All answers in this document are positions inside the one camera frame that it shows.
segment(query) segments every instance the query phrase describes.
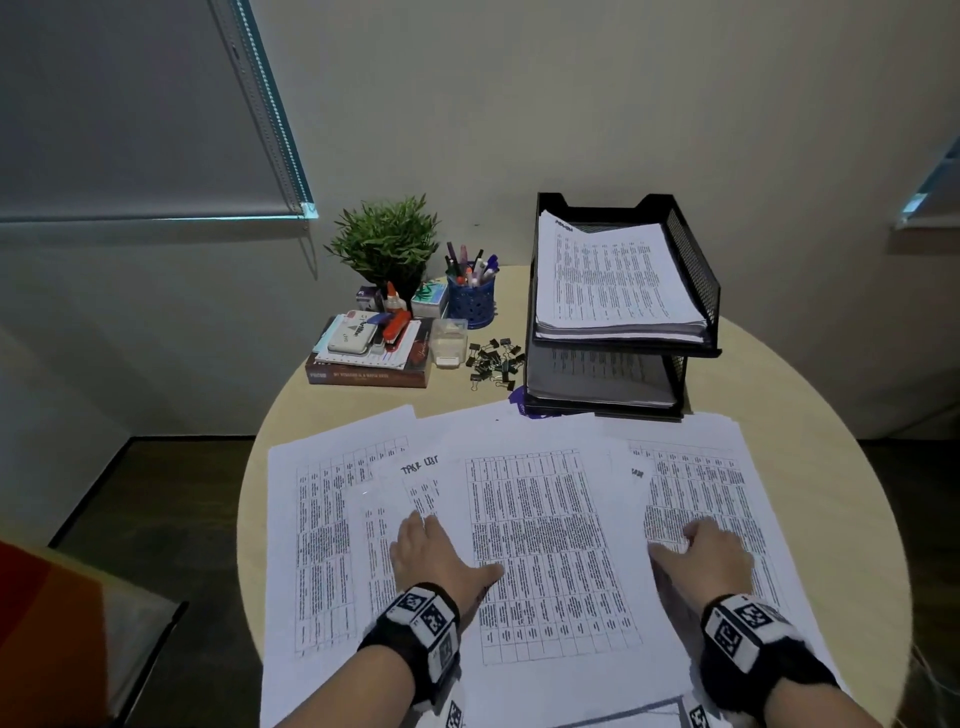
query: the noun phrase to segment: wall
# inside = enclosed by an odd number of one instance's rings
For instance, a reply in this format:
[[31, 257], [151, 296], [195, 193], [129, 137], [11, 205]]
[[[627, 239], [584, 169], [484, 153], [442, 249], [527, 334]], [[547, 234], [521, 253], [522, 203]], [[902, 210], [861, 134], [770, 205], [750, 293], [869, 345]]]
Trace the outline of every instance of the wall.
[[66, 345], [71, 384], [132, 431], [256, 431], [358, 281], [321, 248], [337, 211], [420, 192], [444, 239], [505, 262], [529, 258], [538, 190], [672, 192], [725, 315], [855, 434], [960, 395], [960, 256], [887, 254], [960, 130], [954, 0], [253, 4], [312, 242], [94, 227], [0, 246], [0, 323], [41, 356]]
[[0, 535], [46, 545], [127, 438], [0, 328]]

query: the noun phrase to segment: round wooden table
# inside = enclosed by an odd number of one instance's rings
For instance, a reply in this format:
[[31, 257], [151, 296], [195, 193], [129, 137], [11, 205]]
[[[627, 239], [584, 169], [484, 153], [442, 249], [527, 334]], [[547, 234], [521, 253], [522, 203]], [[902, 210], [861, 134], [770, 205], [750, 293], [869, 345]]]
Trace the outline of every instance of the round wooden table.
[[[526, 329], [529, 268], [497, 275], [497, 317], [471, 341]], [[910, 582], [900, 533], [863, 451], [817, 391], [742, 328], [722, 320], [718, 359], [690, 359], [694, 411], [740, 423], [807, 597], [854, 697], [884, 725], [893, 722], [912, 636]], [[502, 400], [466, 368], [434, 370], [426, 389], [319, 386], [297, 368], [256, 436], [237, 515], [237, 570], [247, 623], [263, 655], [267, 540], [267, 450], [412, 403], [418, 417]]]

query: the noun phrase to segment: pile of binder clips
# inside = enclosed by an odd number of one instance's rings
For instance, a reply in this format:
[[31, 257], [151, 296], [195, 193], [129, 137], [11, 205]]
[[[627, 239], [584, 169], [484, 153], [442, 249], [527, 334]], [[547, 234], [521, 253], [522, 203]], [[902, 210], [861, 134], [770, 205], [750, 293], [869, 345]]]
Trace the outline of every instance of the pile of binder clips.
[[506, 387], [513, 392], [516, 380], [510, 379], [515, 375], [527, 355], [522, 353], [523, 347], [513, 346], [510, 339], [491, 339], [484, 345], [470, 344], [470, 354], [467, 367], [472, 369], [470, 374], [470, 391], [476, 392], [480, 382], [492, 379], [497, 387]]

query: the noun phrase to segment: window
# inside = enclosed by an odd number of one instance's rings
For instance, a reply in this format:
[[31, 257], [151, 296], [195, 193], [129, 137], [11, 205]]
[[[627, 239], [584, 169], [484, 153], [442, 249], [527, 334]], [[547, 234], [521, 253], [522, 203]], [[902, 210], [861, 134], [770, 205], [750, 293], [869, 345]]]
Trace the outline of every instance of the window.
[[0, 222], [315, 217], [249, 0], [8, 0]]
[[903, 208], [898, 227], [960, 228], [960, 137]]

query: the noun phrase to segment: floor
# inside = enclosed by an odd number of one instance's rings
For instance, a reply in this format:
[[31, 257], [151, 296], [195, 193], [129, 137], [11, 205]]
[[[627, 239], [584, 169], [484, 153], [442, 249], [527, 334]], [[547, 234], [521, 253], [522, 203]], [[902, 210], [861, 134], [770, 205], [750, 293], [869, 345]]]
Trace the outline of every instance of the floor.
[[[128, 725], [255, 728], [260, 662], [236, 577], [237, 498], [252, 440], [137, 441], [60, 542], [88, 564], [190, 606]], [[915, 600], [915, 640], [938, 679], [960, 689], [960, 479], [956, 443], [863, 443], [900, 525]], [[940, 706], [941, 718], [937, 717]], [[960, 697], [917, 667], [905, 728], [960, 726]]]

